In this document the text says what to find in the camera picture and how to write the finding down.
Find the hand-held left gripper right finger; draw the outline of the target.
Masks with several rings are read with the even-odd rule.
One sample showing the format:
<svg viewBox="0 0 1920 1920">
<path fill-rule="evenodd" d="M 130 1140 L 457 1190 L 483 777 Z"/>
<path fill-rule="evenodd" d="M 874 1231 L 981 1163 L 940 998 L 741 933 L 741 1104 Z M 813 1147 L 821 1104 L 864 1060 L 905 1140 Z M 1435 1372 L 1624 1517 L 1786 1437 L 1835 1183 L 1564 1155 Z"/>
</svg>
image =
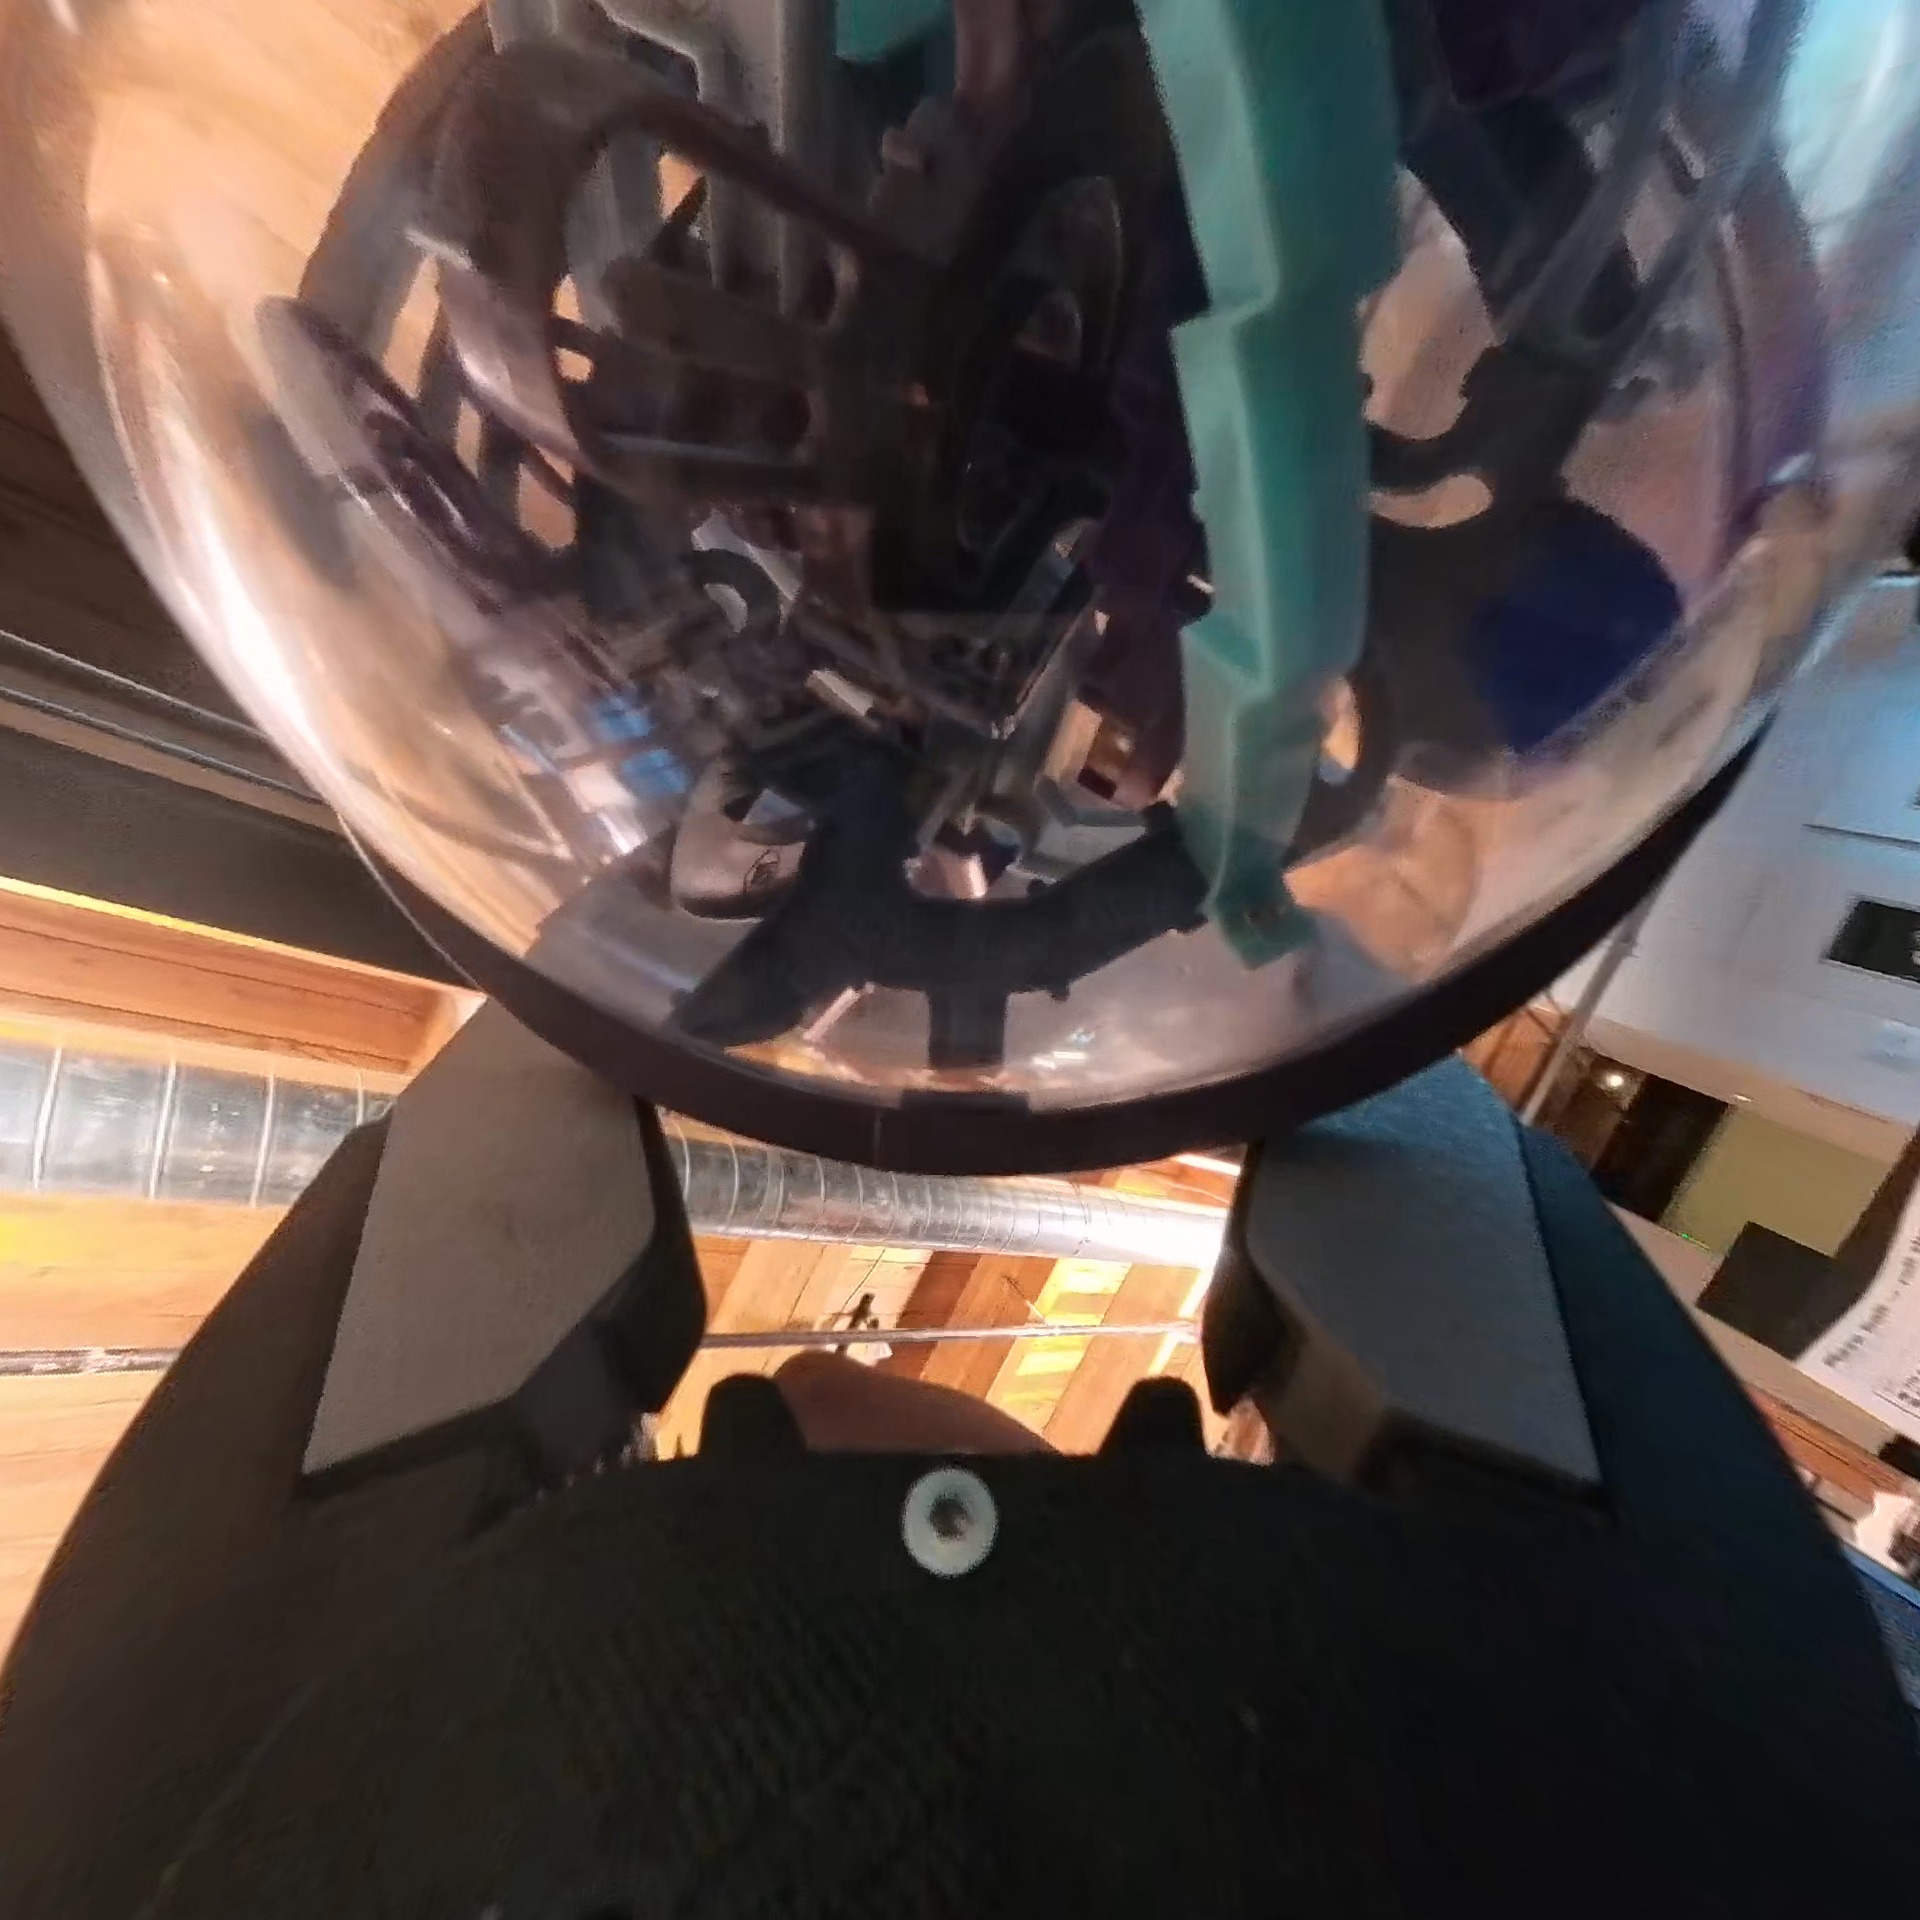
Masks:
<svg viewBox="0 0 1920 1920">
<path fill-rule="evenodd" d="M 1515 1110 L 1447 1060 L 1257 1142 L 1203 1309 L 1213 1410 L 1353 1486 L 1598 1486 Z"/>
</svg>

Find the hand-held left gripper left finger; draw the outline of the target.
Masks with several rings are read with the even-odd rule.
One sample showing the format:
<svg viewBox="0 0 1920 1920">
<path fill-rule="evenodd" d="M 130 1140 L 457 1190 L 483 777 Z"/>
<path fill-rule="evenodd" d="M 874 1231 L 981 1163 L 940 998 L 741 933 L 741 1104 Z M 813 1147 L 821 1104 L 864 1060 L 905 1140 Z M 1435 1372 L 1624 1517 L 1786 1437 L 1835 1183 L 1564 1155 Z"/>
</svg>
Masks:
<svg viewBox="0 0 1920 1920">
<path fill-rule="evenodd" d="M 656 1110 L 486 1002 L 389 1112 L 302 1475 L 470 1448 L 588 1475 L 639 1447 L 707 1328 Z"/>
</svg>

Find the clear maze ball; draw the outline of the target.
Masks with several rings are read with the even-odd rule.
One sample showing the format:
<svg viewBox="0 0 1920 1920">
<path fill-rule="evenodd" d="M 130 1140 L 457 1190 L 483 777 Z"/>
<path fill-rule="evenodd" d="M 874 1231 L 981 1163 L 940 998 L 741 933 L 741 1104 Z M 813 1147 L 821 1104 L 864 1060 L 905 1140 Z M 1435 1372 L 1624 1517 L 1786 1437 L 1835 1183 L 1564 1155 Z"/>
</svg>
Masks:
<svg viewBox="0 0 1920 1920">
<path fill-rule="evenodd" d="M 1917 5 L 5 5 L 206 676 L 644 1101 L 1257 1139 L 1540 994 L 1917 518 Z"/>
</svg>

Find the thin metal rod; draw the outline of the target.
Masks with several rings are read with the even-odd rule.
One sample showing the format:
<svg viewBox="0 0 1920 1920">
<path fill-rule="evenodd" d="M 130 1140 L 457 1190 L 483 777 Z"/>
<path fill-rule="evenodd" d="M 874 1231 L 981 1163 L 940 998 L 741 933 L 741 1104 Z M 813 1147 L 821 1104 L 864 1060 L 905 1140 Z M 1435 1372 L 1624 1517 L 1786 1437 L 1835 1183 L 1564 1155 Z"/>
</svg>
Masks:
<svg viewBox="0 0 1920 1920">
<path fill-rule="evenodd" d="M 1096 1341 L 1096 1339 L 1153 1339 L 1160 1342 L 1198 1342 L 1203 1330 L 1196 1320 L 1157 1318 L 1140 1322 L 1100 1322 L 1078 1324 L 1060 1320 L 1027 1320 L 1020 1324 L 992 1327 L 831 1327 L 798 1328 L 783 1327 L 770 1330 L 730 1330 L 707 1333 L 700 1336 L 698 1353 L 772 1353 L 772 1350 L 853 1350 L 885 1347 L 920 1349 L 948 1344 L 981 1342 L 1032 1342 L 1032 1341 Z M 58 1380 L 90 1376 L 157 1376 L 170 1371 L 182 1356 L 182 1349 L 134 1349 L 134 1347 L 77 1347 L 77 1349 L 40 1349 L 40 1350 L 5 1350 L 5 1380 Z"/>
</svg>

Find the white printed paper sheet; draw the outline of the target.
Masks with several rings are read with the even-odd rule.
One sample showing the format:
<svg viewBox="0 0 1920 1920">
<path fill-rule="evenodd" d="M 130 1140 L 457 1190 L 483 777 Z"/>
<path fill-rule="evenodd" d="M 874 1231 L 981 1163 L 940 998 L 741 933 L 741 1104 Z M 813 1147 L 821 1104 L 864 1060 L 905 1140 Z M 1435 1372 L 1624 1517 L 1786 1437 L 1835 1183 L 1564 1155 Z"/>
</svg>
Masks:
<svg viewBox="0 0 1920 1920">
<path fill-rule="evenodd" d="M 1917 1186 L 1866 1293 L 1794 1364 L 1896 1437 L 1919 1445 Z"/>
</svg>

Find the dark metal beam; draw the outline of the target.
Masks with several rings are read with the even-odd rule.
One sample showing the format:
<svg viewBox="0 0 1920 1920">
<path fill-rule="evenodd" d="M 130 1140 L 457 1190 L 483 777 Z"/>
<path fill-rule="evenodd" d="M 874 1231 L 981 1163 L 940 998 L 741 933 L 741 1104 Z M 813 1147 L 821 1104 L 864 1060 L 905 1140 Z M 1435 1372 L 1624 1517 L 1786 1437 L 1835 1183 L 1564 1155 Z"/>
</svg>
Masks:
<svg viewBox="0 0 1920 1920">
<path fill-rule="evenodd" d="M 55 895 L 467 985 L 249 722 L 12 632 L 2 869 Z"/>
</svg>

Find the silver ventilation duct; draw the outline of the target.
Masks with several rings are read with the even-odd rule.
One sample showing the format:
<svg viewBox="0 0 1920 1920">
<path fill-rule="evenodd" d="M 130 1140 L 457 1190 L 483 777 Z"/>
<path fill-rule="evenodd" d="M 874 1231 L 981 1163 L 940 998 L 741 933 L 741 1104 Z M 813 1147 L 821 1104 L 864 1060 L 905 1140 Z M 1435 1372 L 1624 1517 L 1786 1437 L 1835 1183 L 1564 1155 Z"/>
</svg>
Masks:
<svg viewBox="0 0 1920 1920">
<path fill-rule="evenodd" d="M 397 1094 L 31 1030 L 2 1040 L 5 1194 L 288 1207 Z M 697 1236 L 1207 1271 L 1220 1207 L 1048 1177 L 885 1172 L 661 1120 Z"/>
</svg>

